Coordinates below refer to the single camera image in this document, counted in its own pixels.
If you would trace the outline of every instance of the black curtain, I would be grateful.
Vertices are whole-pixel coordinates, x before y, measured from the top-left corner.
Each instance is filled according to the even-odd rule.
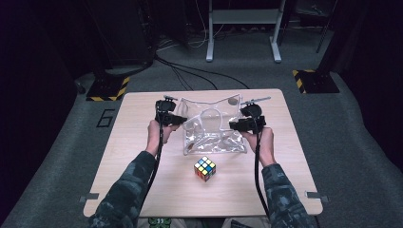
[[[0,1],[0,34],[1,224],[49,152],[77,88],[27,1]]]
[[[344,23],[338,24],[320,67],[341,75],[358,101],[366,128],[403,170],[403,3],[356,2],[342,2],[337,20]],[[340,33],[348,24],[353,29]]]

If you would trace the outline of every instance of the metal stand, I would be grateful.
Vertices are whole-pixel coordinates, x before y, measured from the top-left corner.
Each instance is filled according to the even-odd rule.
[[[274,60],[281,63],[278,50],[278,31],[284,12],[285,0],[281,0],[278,9],[225,9],[213,10],[213,0],[208,3],[208,47],[206,61],[213,61],[214,53],[214,24],[276,24],[275,33],[270,37]]]

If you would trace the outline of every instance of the stand leg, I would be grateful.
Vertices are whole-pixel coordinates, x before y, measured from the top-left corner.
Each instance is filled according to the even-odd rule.
[[[214,52],[214,37],[213,37],[213,3],[212,0],[208,1],[208,47],[207,47],[207,56],[205,61],[212,62],[213,61],[213,52]]]
[[[275,34],[274,36],[270,37],[270,45],[272,46],[273,57],[275,59],[275,62],[278,64],[281,63],[281,56],[279,55],[277,40],[278,40],[279,27],[281,25],[282,14],[284,13],[284,5],[285,0],[281,0],[280,6],[278,8],[278,18],[275,26]]]

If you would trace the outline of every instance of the camouflage jacket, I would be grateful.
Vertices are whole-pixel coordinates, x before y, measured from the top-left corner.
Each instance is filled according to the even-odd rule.
[[[141,152],[112,185],[95,214],[88,219],[88,227],[137,227],[154,163],[151,154]],[[272,227],[314,227],[281,166],[268,165],[261,172]]]

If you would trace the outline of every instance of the wooden table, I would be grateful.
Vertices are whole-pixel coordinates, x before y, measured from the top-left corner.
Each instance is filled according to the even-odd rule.
[[[259,105],[267,125],[275,132],[276,160],[296,187],[308,214],[320,214],[321,202],[317,199],[307,199],[304,195],[305,191],[317,190],[287,103],[278,89],[127,93],[90,191],[99,193],[99,198],[86,201],[84,214],[87,217],[94,214],[110,186],[121,176],[126,166],[145,149],[147,126],[155,116],[155,102],[163,100],[163,95],[199,102],[215,102],[236,94],[240,94],[243,101],[272,97],[271,100],[259,102]],[[193,165],[202,155],[185,156],[182,149],[183,130],[180,127],[163,146],[160,168],[145,200],[141,217],[228,218],[265,215],[255,187],[255,154],[250,148],[246,154],[208,155],[207,157],[217,165],[217,173],[208,182],[200,179],[193,170]],[[264,190],[261,173],[260,188]]]

